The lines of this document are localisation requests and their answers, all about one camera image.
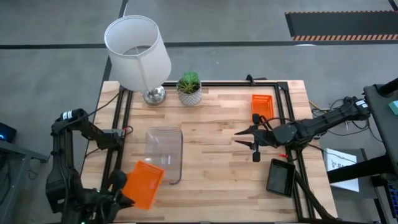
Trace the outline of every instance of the wooden table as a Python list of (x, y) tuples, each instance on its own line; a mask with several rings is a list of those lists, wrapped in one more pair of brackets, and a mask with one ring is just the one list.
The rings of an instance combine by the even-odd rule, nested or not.
[[(311, 118), (304, 82), (288, 81), (296, 119)], [(266, 191), (270, 161), (280, 158), (285, 149), (261, 147), (261, 162), (252, 162), (252, 152), (234, 140), (252, 141), (252, 135), (233, 134), (249, 127), (251, 95), (275, 95), (268, 87), (203, 87), (203, 98), (195, 106), (184, 106), (175, 88), (167, 89), (167, 99), (159, 106), (145, 104), (134, 93), (129, 125), (134, 132), (126, 137), (122, 170), (126, 173), (143, 160), (146, 131), (153, 126), (179, 127), (183, 133), (182, 180), (177, 185), (161, 185), (156, 203), (150, 210), (127, 208), (116, 222), (275, 222), (297, 221), (292, 198)], [(119, 90), (118, 82), (104, 82), (98, 107)], [(116, 101), (96, 114), (95, 125), (110, 129)], [(274, 100), (275, 113), (278, 114)], [(89, 144), (88, 152), (96, 149)], [(99, 188), (106, 150), (86, 158), (81, 179), (85, 188)], [(310, 188), (321, 204), (337, 216), (322, 152), (311, 147), (303, 151)], [(300, 191), (303, 212), (307, 209)]]

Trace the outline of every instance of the transparent bin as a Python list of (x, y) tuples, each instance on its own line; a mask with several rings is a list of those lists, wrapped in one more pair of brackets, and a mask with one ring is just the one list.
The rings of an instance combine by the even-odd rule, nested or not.
[(182, 171), (182, 132), (180, 128), (153, 127), (146, 133), (144, 161), (165, 170), (163, 184), (177, 184)]

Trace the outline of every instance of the gray floor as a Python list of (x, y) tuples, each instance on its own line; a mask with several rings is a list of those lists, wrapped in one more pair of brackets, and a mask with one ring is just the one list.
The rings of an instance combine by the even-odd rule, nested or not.
[[(102, 43), (103, 32), (117, 18), (120, 6), (121, 0), (0, 0), (0, 44)], [(130, 0), (126, 14), (151, 17), (166, 42), (273, 41), (291, 39), (284, 12), (349, 10), (391, 7), (388, 0)], [(197, 71), (202, 80), (243, 79), (249, 73), (273, 80), (301, 79), (309, 98), (323, 107), (344, 96), (361, 96), (363, 86), (397, 76), (398, 45), (173, 48), (168, 52), (173, 67), (169, 80), (186, 70)], [(0, 50), (0, 118), (18, 129), (16, 143), (50, 153), (50, 125), (62, 111), (94, 110), (107, 56), (104, 49)], [(344, 126), (334, 130), (346, 132)], [(78, 169), (86, 144), (76, 137)], [(350, 137), (327, 134), (321, 144), (335, 149), (363, 147), (368, 157), (384, 153), (369, 132)], [(21, 192), (16, 223), (59, 221), (44, 194), (51, 164), (32, 162), (32, 168), (40, 175), (28, 180)], [(341, 218), (378, 219), (373, 201), (335, 197)]]

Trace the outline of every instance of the silver lamp base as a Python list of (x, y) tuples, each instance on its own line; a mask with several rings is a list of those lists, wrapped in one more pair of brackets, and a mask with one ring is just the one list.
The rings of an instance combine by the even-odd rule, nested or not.
[(144, 100), (149, 105), (159, 105), (166, 99), (166, 91), (162, 86), (158, 86), (153, 90), (146, 90), (143, 94)]

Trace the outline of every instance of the orange container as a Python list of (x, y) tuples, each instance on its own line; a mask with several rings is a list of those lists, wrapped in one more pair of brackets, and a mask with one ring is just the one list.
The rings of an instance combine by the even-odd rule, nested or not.
[(251, 113), (264, 115), (267, 119), (274, 117), (274, 103), (270, 95), (252, 95)]
[(155, 201), (156, 191), (162, 183), (165, 171), (157, 166), (138, 161), (128, 174), (122, 193), (135, 202), (134, 206), (150, 209)]

